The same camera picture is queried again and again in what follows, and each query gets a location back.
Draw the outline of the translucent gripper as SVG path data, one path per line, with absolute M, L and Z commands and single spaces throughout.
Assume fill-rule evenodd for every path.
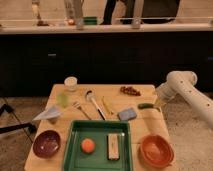
M 160 108 L 161 106 L 167 104 L 174 96 L 175 91 L 169 86 L 168 83 L 162 83 L 156 88 L 157 99 L 154 103 L 155 108 Z

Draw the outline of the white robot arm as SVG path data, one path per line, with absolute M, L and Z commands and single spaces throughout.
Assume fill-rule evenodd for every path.
M 166 81 L 156 88 L 157 99 L 154 107 L 160 108 L 180 94 L 213 130 L 213 100 L 195 88 L 197 80 L 193 71 L 169 72 Z

